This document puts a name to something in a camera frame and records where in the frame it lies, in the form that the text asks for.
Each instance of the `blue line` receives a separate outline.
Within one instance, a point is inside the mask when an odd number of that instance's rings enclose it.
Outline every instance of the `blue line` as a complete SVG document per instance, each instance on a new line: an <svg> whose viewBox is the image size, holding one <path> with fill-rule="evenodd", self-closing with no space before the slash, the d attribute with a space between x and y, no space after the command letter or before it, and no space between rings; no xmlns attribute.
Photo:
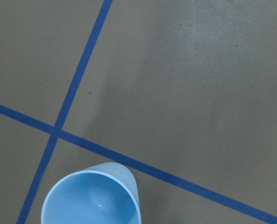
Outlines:
<svg viewBox="0 0 277 224"><path fill-rule="evenodd" d="M111 6L112 0L104 0L102 7L99 11L99 14L97 16L97 19L95 21L95 24L92 28L91 35L86 43L85 49L82 53L82 56L80 58L80 61L78 63L78 66L76 68L75 74L73 76L72 82L70 84L70 87L68 89L68 92L64 98L64 102L62 104L62 107L60 109L60 112L58 114L57 120L54 125L54 129L50 134L49 141L47 143L47 146L45 148L45 151L43 153L43 156L41 158L41 161L39 163L39 166L37 168L36 174L34 176L34 179L31 183L31 186L29 188L29 191L27 193L26 199L24 201L24 204L22 206L22 209L20 211L17 224L24 224L27 216L29 214L30 208L32 206L32 203L35 199L38 186L40 184L40 181L42 179L42 176L45 172L45 169L50 161L50 158L52 156L52 153L54 151L55 145L58 140L58 134L60 133L61 129L64 126L64 122L68 116L71 104L75 98L77 89L79 87L79 84L81 82L81 78L85 72L85 69L87 67L88 61L92 55L93 48L97 42L98 36L101 32L102 26L104 24L105 18L108 14L109 8Z"/></svg>
<svg viewBox="0 0 277 224"><path fill-rule="evenodd" d="M80 138L80 137L73 135L71 133L68 133L66 131L61 131L59 134L59 138L65 140L67 142L70 142L74 145L77 145L79 147L85 148L96 154L107 157L116 162L122 163L126 166L132 167L138 171L141 171L145 174L153 176L159 180L165 181L165 182L175 185L179 188L190 191L196 195L207 198L216 203L222 204L228 208L239 211L245 215L251 216L253 218L257 218L257 219L267 222L269 224L277 224L277 217L272 214L269 214L262 210L256 209L247 204L241 203L232 198L229 198L227 196L216 193L212 190L201 187L195 183L189 182L187 180L184 180L182 178L179 178L177 176L174 176L172 174L169 174L167 172L159 170L155 167L149 166L145 163L142 163L140 161L137 161L135 159L127 157L123 154L117 153L108 148L99 146L95 143L92 143L88 140Z"/></svg>
<svg viewBox="0 0 277 224"><path fill-rule="evenodd" d="M84 71L87 67L88 61L91 58L92 51L94 49L94 46L97 42L98 36L100 34L100 31L102 29L102 26L104 24L105 18L107 16L107 13L109 11L109 8L111 6L112 0L105 0L103 2L103 5L100 9L99 15L96 19L96 22L92 28L91 35L87 41L87 44L85 46L85 49L83 51L83 54L80 58L79 64L77 66L77 69L75 71L74 77L72 79L71 85L69 87L68 93L64 99L63 106L59 112L58 118L55 122L54 128L56 130L61 130L63 128L65 119L69 113L71 104L73 102L73 99L76 95L77 89L79 87L81 78L84 74Z"/></svg>
<svg viewBox="0 0 277 224"><path fill-rule="evenodd" d="M19 113L17 111L14 111L12 109L9 109L8 107L0 105L0 114L5 115L9 118L12 118L14 120L17 120L23 124L26 124L28 126L34 127L40 131L51 133L53 130L53 126L48 125L44 122L41 122L39 120L36 120L34 118L31 118L27 115L24 115L22 113Z"/></svg>

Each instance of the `cup rim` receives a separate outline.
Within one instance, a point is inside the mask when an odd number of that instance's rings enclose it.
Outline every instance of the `cup rim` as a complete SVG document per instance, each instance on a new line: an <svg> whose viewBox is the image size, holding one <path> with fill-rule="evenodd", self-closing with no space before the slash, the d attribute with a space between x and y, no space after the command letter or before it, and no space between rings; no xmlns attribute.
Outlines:
<svg viewBox="0 0 277 224"><path fill-rule="evenodd" d="M60 179L52 188L51 190L48 192L45 200L44 200L44 203L43 203L43 207L42 207L42 213L41 213L41 224L44 224L43 223L43 217L44 217L44 214L45 214L45 207L46 207L46 204L51 196L51 194L53 193L53 191L57 188L57 186L59 184L61 184L62 182L64 182L66 179L72 177L72 176L75 176L75 175L78 175L78 174L99 174L99 175L102 175L102 176L106 176L112 180L114 180L115 182L117 182L119 185L121 185L125 190L126 192L130 195L134 205L135 205L135 208L136 208L136 212L137 212L137 216L138 216L138 224L141 224L142 223L142 218L141 218L141 214L140 214L140 209L139 209L139 205L134 197L134 195L131 193L131 191L126 187L125 184L123 184L120 180L118 180L117 178L115 178L114 176L110 175L110 174L107 174L107 173L104 173L104 172L101 172L101 171L97 171L97 170L80 170L80 171L77 171L77 172L74 172L72 174L69 174L65 177L63 177L62 179Z"/></svg>

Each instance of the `plastic cup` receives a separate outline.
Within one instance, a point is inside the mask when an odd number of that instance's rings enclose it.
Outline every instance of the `plastic cup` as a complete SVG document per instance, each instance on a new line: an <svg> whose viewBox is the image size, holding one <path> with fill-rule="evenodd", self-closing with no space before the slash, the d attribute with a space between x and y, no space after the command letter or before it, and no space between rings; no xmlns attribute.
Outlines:
<svg viewBox="0 0 277 224"><path fill-rule="evenodd" d="M45 199L41 223L141 224L133 174L106 162L64 177Z"/></svg>

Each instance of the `gray surface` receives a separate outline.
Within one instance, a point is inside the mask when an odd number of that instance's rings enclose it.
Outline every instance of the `gray surface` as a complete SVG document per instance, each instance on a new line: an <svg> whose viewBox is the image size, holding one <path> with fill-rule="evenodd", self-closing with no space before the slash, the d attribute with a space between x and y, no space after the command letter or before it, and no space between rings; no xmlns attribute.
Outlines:
<svg viewBox="0 0 277 224"><path fill-rule="evenodd" d="M0 104L54 124L100 5L0 2ZM277 216L277 1L114 1L64 130ZM0 115L0 223L47 140ZM27 223L60 178L104 161L60 140ZM144 224L262 223L131 171Z"/></svg>

